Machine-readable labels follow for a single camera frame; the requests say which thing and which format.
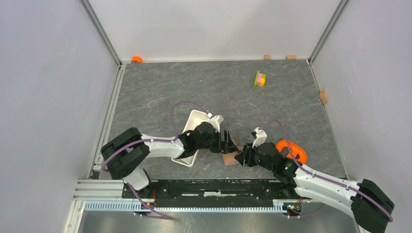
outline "gray tabletop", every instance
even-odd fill
[[[264,87],[253,87],[258,70],[267,75]],[[344,176],[325,110],[304,60],[128,64],[109,140],[130,127],[151,136],[173,136],[170,111],[181,100],[193,100],[212,114],[223,115],[221,128],[229,129],[239,144],[252,142],[254,128],[277,118],[289,139],[307,153],[308,166]],[[190,103],[177,107],[179,129],[184,128],[193,109],[199,110]],[[284,139],[276,123],[265,131],[267,142]],[[140,167],[151,179],[273,178],[258,166],[225,166],[220,154],[207,150],[199,151],[193,167],[170,158],[147,158]],[[100,179],[110,179],[110,175],[102,172]]]

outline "white wall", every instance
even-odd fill
[[[61,232],[116,66],[77,0],[2,1],[0,232]]]
[[[395,203],[388,233],[410,232],[412,3],[350,1],[314,61],[349,175]]]
[[[308,58],[339,0],[90,0],[120,59]]]

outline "wooden piece on wall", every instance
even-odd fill
[[[295,55],[287,55],[286,60],[296,60],[296,56]]]
[[[325,98],[325,90],[320,90],[319,91],[319,97],[321,98],[322,104],[327,103],[327,99]]]

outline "gray wall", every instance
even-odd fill
[[[116,66],[78,0],[2,1],[0,232],[61,232]]]
[[[349,175],[396,205],[389,233],[412,226],[411,12],[408,0],[350,1],[314,62]]]

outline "white tray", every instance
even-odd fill
[[[183,129],[183,132],[187,131],[187,130],[194,130],[194,128],[196,128],[196,126],[200,125],[200,123],[204,122],[204,121],[208,121],[209,118],[207,117],[207,114],[204,112],[200,112],[197,110],[192,110],[190,115],[189,115],[189,119],[186,122],[186,126]],[[196,160],[197,154],[199,153],[199,150],[197,150],[193,156],[188,157],[188,158],[184,158],[184,159],[173,159],[173,162],[176,162],[178,164],[184,165],[184,166],[188,166],[188,167],[192,167],[194,164],[194,161]]]

